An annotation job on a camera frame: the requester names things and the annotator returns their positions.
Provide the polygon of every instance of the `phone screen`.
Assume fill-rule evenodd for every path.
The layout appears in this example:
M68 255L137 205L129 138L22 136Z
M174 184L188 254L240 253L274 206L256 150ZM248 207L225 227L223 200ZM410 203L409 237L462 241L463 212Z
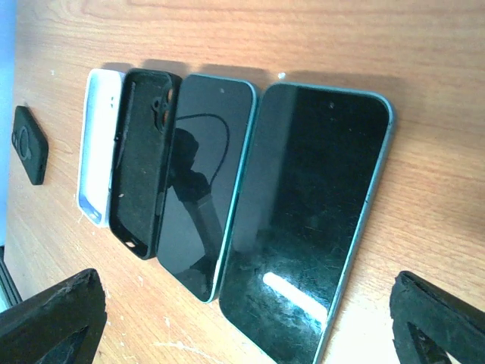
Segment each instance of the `phone screen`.
M255 102L246 81L191 75L180 87L157 255L202 301L220 277Z
M262 98L220 305L277 362L318 358L391 114L350 90L279 83Z

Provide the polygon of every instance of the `black phone case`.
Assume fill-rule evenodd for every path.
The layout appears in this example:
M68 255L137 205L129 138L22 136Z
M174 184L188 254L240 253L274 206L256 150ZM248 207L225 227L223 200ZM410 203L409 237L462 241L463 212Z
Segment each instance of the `black phone case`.
M44 182L49 145L36 120L25 106L15 108L12 145L33 185Z
M180 77L132 69L114 137L109 226L141 259L155 256Z

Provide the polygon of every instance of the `glossy black screen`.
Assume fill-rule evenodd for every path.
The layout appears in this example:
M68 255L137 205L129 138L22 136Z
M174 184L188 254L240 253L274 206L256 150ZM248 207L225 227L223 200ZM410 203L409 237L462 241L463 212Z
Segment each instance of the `glossy black screen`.
M250 85L241 81L191 75L180 87L157 256L202 301L217 283L255 101Z
M220 305L277 362L315 358L389 122L375 96L264 94Z

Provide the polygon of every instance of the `wood grain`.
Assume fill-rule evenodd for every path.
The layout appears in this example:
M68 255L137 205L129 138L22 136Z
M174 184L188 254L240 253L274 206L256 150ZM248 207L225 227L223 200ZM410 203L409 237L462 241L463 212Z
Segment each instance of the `wood grain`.
M397 362L409 269L485 309L485 5L478 0L19 1L14 100L48 136L45 185L11 153L5 259L23 298L86 267L107 291L95 362L270 362L74 202L86 77L103 64L371 89L399 126L325 358Z

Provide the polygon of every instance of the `white phone case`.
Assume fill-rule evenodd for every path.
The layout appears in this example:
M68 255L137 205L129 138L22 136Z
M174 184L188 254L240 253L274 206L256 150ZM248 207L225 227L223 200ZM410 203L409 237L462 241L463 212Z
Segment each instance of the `white phone case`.
M109 221L111 164L124 74L93 69L84 98L77 205L96 226Z

